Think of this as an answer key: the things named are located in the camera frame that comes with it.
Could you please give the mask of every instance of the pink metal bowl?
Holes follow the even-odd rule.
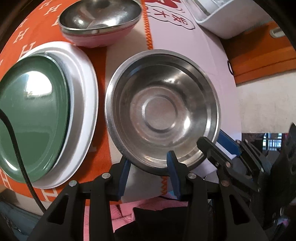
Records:
[[[141,17],[134,0],[83,0],[59,17],[63,36],[77,46],[103,47],[126,36]]]

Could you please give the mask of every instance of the red printed graphic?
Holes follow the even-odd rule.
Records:
[[[158,2],[162,5],[168,6],[168,7],[172,7],[172,8],[178,8],[178,5],[174,2],[178,2],[181,3],[180,0],[145,0],[145,2]]]
[[[154,19],[170,22],[177,26],[182,26],[186,29],[192,30],[195,29],[194,24],[186,17],[166,10],[162,7],[150,6],[146,5],[147,16],[152,17]]]

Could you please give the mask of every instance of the bowl rim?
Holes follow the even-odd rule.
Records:
[[[108,84],[108,87],[106,89],[105,100],[104,100],[104,115],[105,115],[105,121],[106,121],[109,135],[110,135],[112,141],[114,142],[115,146],[117,147],[117,149],[120,151],[120,153],[123,156],[125,156],[136,167],[138,167],[146,172],[149,172],[151,174],[154,174],[154,175],[168,176],[169,173],[168,173],[167,167],[166,168],[159,168],[159,167],[154,167],[152,165],[148,165],[147,163],[144,163],[141,159],[137,158],[132,152],[130,152],[128,150],[128,148],[125,146],[124,142],[122,141],[122,139],[118,133],[118,130],[117,130],[117,127],[116,127],[115,121],[114,121],[114,114],[113,114],[113,92],[117,86],[117,83],[119,82],[121,75],[127,70],[127,68],[130,65],[132,65],[136,61],[140,60],[141,58],[146,57],[146,56],[150,56],[150,55],[157,55],[157,54],[171,55],[173,57],[177,57],[177,58],[180,58],[180,59],[186,61],[187,63],[192,65],[194,68],[196,68],[207,80],[207,82],[213,92],[215,102],[216,102],[216,109],[217,109],[216,129],[215,129],[215,133],[214,133],[213,138],[210,140],[213,143],[216,142],[216,140],[218,138],[219,131],[220,131],[221,109],[220,109],[220,103],[219,103],[217,92],[216,92],[214,85],[212,84],[210,78],[208,77],[208,75],[195,62],[193,62],[191,59],[189,59],[179,53],[176,53],[176,52],[173,52],[170,50],[162,50],[162,49],[146,50],[146,51],[143,51],[143,52],[140,52],[138,54],[131,56],[130,58],[125,60],[117,68],[117,70],[115,71],[115,73],[111,77],[111,80]],[[187,167],[189,168],[189,170],[192,170],[193,168],[195,168],[199,164],[201,164],[205,159],[206,159],[206,157],[202,154],[195,163],[192,163],[191,165],[189,165]]]
[[[62,13],[59,15],[59,18],[58,18],[58,24],[62,30],[62,32],[65,32],[65,33],[68,33],[68,34],[80,34],[80,35],[91,35],[91,34],[100,34],[100,33],[107,33],[107,32],[114,32],[114,31],[117,31],[117,30],[121,30],[121,29],[124,29],[124,28],[127,28],[127,27],[130,27],[134,24],[136,24],[141,15],[142,15],[142,12],[143,12],[143,9],[142,9],[142,6],[140,3],[138,3],[136,0],[131,0],[133,2],[135,2],[139,7],[140,7],[140,13],[137,17],[135,17],[134,19],[130,20],[130,21],[127,21],[125,23],[121,23],[121,24],[118,24],[118,25],[115,25],[115,26],[109,26],[109,27],[101,27],[101,28],[69,28],[65,25],[63,25],[61,22],[60,22],[60,18],[61,16],[63,15],[63,13],[69,8],[71,7],[72,5],[75,5],[75,4],[81,4],[83,2],[83,0],[80,0],[80,1],[77,1],[73,4],[71,4],[70,6],[68,6],[67,8],[65,8]]]

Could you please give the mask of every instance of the pink cloth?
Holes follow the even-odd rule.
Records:
[[[138,207],[148,210],[162,210],[167,207],[186,207],[187,202],[179,202],[177,200],[167,200],[161,197],[155,197],[148,200],[123,203],[119,205],[110,205],[113,232],[116,229],[135,220],[133,208]],[[89,241],[89,206],[85,207],[83,239]]]

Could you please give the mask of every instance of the green plate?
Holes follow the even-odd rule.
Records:
[[[46,55],[17,62],[0,81],[0,109],[9,118],[31,182],[44,176],[63,147],[69,93],[61,68]],[[0,166],[24,183],[8,130],[0,120]]]

